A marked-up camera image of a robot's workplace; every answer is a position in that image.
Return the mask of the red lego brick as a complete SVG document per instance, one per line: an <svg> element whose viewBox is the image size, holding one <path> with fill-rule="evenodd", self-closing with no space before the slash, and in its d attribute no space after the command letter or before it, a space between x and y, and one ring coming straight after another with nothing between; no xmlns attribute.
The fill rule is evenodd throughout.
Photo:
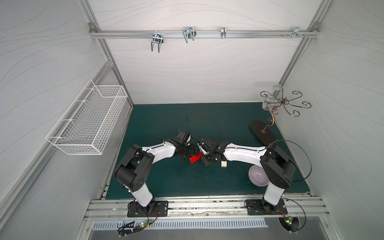
<svg viewBox="0 0 384 240"><path fill-rule="evenodd" d="M195 162L199 161L199 160L201 159L201 156L202 156L203 154L204 154L203 152L200 152L199 154L190 157L190 158L189 158L190 163L191 163L191 164L194 164Z"/></svg>

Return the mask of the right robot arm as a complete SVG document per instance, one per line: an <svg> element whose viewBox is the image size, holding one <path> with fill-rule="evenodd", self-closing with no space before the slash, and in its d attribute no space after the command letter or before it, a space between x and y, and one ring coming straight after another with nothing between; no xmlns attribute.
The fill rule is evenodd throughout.
<svg viewBox="0 0 384 240"><path fill-rule="evenodd" d="M282 197L293 182L297 166L275 142L267 147L247 147L227 142L218 145L206 139L198 142L198 149L203 153L201 160L206 166L217 161L237 161L256 166L259 176L268 180L267 189L260 201L248 206L267 215L287 213L283 211Z"/></svg>

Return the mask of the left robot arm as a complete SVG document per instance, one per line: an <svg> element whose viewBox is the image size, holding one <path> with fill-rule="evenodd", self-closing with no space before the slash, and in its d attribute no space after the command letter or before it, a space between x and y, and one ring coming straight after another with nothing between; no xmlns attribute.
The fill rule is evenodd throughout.
<svg viewBox="0 0 384 240"><path fill-rule="evenodd" d="M146 181L152 165L177 155L192 157L200 153L198 145L191 143L189 132L180 130L176 136L162 143L140 147L132 145L115 168L113 176L134 197L135 203L151 211L155 198Z"/></svg>

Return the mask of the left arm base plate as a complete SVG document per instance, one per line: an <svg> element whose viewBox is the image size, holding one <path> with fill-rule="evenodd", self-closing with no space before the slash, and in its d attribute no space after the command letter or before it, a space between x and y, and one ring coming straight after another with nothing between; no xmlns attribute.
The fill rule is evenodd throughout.
<svg viewBox="0 0 384 240"><path fill-rule="evenodd" d="M168 201L152 200L146 207L141 206L138 202L132 201L128 204L127 217L166 217L168 215Z"/></svg>

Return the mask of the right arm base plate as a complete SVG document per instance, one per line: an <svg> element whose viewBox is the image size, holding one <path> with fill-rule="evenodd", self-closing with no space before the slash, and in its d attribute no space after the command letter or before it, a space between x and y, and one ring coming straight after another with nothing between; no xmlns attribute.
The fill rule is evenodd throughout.
<svg viewBox="0 0 384 240"><path fill-rule="evenodd" d="M244 206L250 216L287 215L285 202L280 199L276 206L264 199L245 200Z"/></svg>

